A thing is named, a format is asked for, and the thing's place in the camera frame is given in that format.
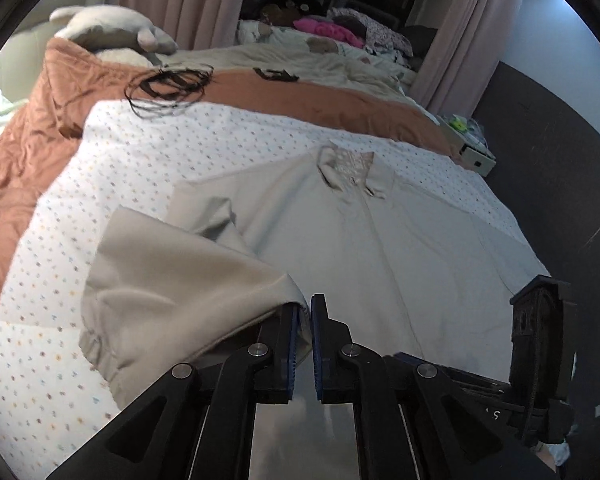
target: beige shirt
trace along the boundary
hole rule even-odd
[[[330,317],[379,354],[403,351],[500,380],[509,373],[509,299],[546,273],[529,247],[411,186],[372,153],[335,146],[181,182],[166,222],[244,244],[305,298],[325,294]],[[351,408],[316,400],[311,360],[299,365],[288,406],[258,406],[251,474],[357,477]]]
[[[228,213],[220,205],[192,232],[127,208],[113,213],[82,298],[80,348],[121,410],[173,365],[281,305],[306,311],[295,283],[254,257]],[[311,341],[306,312],[301,319],[300,358]]]

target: metal bolt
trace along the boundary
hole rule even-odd
[[[176,379],[186,379],[191,375],[191,366],[187,365],[186,363],[175,365],[171,369],[171,375]]]
[[[264,343],[254,343],[249,347],[249,354],[254,357],[262,357],[269,351],[269,347]]]
[[[355,343],[347,343],[340,351],[347,357],[358,357],[360,352],[362,352],[362,348]]]
[[[431,363],[422,363],[418,366],[418,375],[425,379],[431,379],[436,376],[438,370]]]

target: stuffed animal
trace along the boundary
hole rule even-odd
[[[281,9],[274,4],[265,5],[260,11],[260,21],[275,27],[293,27],[294,21],[302,18],[295,7]]]
[[[126,7],[99,5],[61,7],[49,17],[65,25],[56,38],[73,41],[90,52],[108,48],[131,48],[137,52],[174,54],[178,45],[151,20]]]

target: white polka dot sheet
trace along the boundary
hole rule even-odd
[[[0,453],[20,480],[46,478],[118,413],[79,332],[0,321]]]
[[[216,104],[146,120],[126,101],[99,102],[77,153],[38,201],[0,297],[0,452],[21,478],[45,478],[118,413],[77,345],[80,297],[111,213],[124,205],[163,218],[180,180],[330,141],[375,152],[412,184],[526,243],[480,176],[410,144]]]

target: dark wall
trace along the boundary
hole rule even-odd
[[[573,284],[580,333],[570,401],[573,479],[600,478],[600,135],[565,102],[500,63],[474,118],[497,164],[487,183],[538,257]]]

